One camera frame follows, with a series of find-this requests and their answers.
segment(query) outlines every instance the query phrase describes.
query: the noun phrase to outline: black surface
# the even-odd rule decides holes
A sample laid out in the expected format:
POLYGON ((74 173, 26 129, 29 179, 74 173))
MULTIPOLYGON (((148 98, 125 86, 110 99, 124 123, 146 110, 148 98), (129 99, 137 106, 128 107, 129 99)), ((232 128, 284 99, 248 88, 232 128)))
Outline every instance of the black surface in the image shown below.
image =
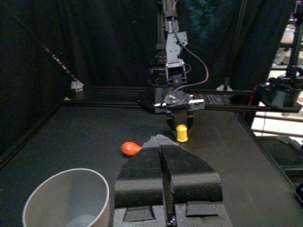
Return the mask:
MULTIPOLYGON (((92 168, 113 189, 126 157, 125 141, 172 137, 164 116, 137 108, 61 107, 0 172, 0 226, 21 226, 26 198, 42 181, 69 168, 92 168)), ((284 177, 233 113, 194 113, 181 146, 206 160, 222 181, 224 207, 236 226, 300 226, 303 210, 284 177)))

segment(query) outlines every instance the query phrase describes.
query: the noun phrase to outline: black table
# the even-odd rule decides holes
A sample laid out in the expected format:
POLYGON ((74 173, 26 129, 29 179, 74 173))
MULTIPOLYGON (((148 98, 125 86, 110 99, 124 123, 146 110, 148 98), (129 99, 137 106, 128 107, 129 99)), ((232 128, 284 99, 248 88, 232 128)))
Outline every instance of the black table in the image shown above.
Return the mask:
MULTIPOLYGON (((90 168, 108 180, 128 158, 125 141, 142 144, 172 133, 161 114, 138 107, 61 106, 0 172, 0 226, 21 226, 21 212, 35 187, 57 172, 90 168)), ((234 113, 194 112, 189 141, 181 146, 208 161, 222 181, 224 207, 236 226, 301 226, 293 190, 234 113)))

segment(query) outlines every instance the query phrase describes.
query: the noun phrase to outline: black mount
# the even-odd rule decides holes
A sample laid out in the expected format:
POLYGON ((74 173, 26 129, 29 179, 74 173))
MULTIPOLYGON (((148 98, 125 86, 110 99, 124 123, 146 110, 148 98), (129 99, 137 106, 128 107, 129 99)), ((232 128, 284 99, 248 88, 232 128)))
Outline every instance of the black mount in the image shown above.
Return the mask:
POLYGON ((221 181, 209 164, 157 135, 120 169, 113 227, 229 227, 221 202, 221 181))

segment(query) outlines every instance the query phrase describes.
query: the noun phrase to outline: yellow bottle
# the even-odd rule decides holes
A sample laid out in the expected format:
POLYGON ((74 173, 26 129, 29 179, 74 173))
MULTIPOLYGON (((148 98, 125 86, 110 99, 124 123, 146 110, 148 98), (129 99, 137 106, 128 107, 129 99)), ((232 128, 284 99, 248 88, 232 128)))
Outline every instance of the yellow bottle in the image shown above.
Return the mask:
POLYGON ((185 142, 188 140, 186 127, 182 124, 178 124, 176 127, 176 140, 178 142, 185 142))

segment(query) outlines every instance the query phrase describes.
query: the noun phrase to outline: black cable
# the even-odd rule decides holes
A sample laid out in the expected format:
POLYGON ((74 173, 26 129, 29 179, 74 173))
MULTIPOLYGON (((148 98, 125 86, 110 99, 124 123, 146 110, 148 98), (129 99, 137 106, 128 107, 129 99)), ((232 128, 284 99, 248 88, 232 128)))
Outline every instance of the black cable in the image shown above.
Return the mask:
POLYGON ((35 43, 39 45, 39 47, 42 48, 42 50, 46 52, 46 54, 49 55, 49 57, 54 60, 54 62, 57 63, 57 65, 60 66, 60 68, 64 70, 64 72, 70 76, 73 81, 77 81, 78 78, 70 73, 70 71, 68 70, 68 67, 62 64, 61 60, 58 59, 58 57, 56 56, 56 54, 51 52, 51 50, 45 46, 45 44, 41 42, 41 40, 35 37, 34 33, 31 32, 31 30, 27 28, 27 26, 25 25, 25 23, 22 22, 21 19, 18 19, 18 17, 15 16, 15 14, 13 13, 13 11, 9 9, 9 7, 5 5, 5 3, 0 0, 0 4, 3 6, 3 8, 6 9, 7 13, 10 14, 10 16, 13 17, 13 19, 15 20, 15 22, 18 23, 18 25, 23 28, 23 30, 29 33, 29 35, 31 36, 31 38, 34 39, 35 43))

